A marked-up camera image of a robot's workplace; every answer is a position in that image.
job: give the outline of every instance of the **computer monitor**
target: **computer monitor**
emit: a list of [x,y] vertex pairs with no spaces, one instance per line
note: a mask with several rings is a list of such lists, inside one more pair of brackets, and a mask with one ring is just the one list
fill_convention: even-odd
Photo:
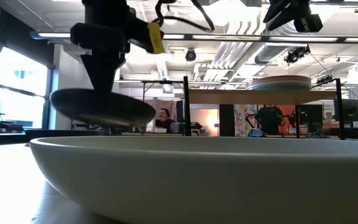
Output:
[[[335,120],[339,121],[338,100],[334,100]],[[358,100],[342,100],[342,115],[344,122],[358,121]]]
[[308,125],[309,133],[321,130],[323,127],[323,106],[300,105],[299,119],[301,124]]

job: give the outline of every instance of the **wire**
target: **wire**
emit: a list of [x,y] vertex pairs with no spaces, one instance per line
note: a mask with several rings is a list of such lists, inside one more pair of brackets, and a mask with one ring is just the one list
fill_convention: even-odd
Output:
[[212,22],[211,18],[209,18],[209,16],[205,12],[205,10],[201,6],[201,4],[197,0],[191,0],[191,2],[203,14],[206,22],[209,25],[209,28],[201,26],[201,25],[199,25],[199,24],[197,24],[195,22],[191,22],[188,19],[184,19],[184,18],[180,18],[180,17],[176,17],[176,16],[163,16],[162,13],[161,13],[162,0],[158,0],[157,4],[155,5],[155,13],[157,14],[157,18],[154,19],[152,22],[157,22],[158,21],[158,24],[160,25],[160,27],[162,27],[162,25],[164,23],[164,19],[171,19],[171,20],[184,22],[185,24],[191,25],[191,26],[193,26],[193,27],[195,27],[197,29],[200,29],[202,31],[205,31],[205,32],[213,32],[215,30],[215,25]]
[[[323,68],[326,72],[328,72],[332,77],[335,78],[335,76],[334,76],[331,72],[329,72],[328,69],[327,69],[326,67],[324,67],[324,65],[322,65],[322,64],[313,56],[313,54],[310,53],[310,55],[316,60],[317,63],[319,63],[319,64],[322,66],[322,68]],[[348,87],[346,87],[346,86],[343,86],[343,87],[345,87],[345,89],[347,89],[347,90],[348,90],[349,92],[351,92],[355,97],[358,98],[358,96],[357,96],[356,94],[354,94],[354,92],[353,92],[352,90],[350,90]]]

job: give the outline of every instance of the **bowl rim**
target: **bowl rim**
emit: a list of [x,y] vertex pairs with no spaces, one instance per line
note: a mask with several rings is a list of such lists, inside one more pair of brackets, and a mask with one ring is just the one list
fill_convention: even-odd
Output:
[[[153,150],[153,149],[107,149],[105,147],[83,147],[83,146],[70,146],[64,144],[55,144],[50,142],[45,142],[44,140],[48,139],[58,139],[58,138],[223,138],[223,139],[244,139],[239,137],[185,137],[185,136],[69,136],[69,137],[50,137],[50,138],[38,138],[30,141],[29,146],[31,150],[38,149],[57,149],[65,151],[75,151],[75,152],[84,152],[84,153],[101,153],[101,154],[111,154],[115,156],[136,156],[136,157],[184,157],[184,158],[197,158],[197,159],[234,159],[234,160],[244,160],[244,159],[284,159],[284,160],[300,160],[300,159],[358,159],[358,148],[351,148],[349,150],[333,151],[329,152],[208,152],[208,151],[178,151],[178,150]],[[332,142],[343,142],[344,144],[358,144],[358,141],[351,140],[336,140],[336,139],[280,139],[280,138],[248,138],[251,141],[321,141],[325,144]]]

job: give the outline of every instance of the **security camera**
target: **security camera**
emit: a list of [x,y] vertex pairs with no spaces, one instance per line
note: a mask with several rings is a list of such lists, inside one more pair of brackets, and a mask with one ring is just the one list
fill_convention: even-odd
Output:
[[194,60],[196,60],[196,52],[194,51],[194,49],[188,49],[187,50],[187,54],[186,54],[186,61],[188,62],[194,62]]
[[284,58],[284,61],[288,64],[296,63],[306,54],[310,54],[309,45],[307,47],[297,47],[294,51],[289,52],[288,55]]

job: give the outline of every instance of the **white tabletop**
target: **white tabletop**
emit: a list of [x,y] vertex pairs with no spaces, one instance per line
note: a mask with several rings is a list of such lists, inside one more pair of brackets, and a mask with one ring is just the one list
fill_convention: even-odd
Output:
[[61,196],[40,172],[29,147],[0,146],[0,224],[120,224]]

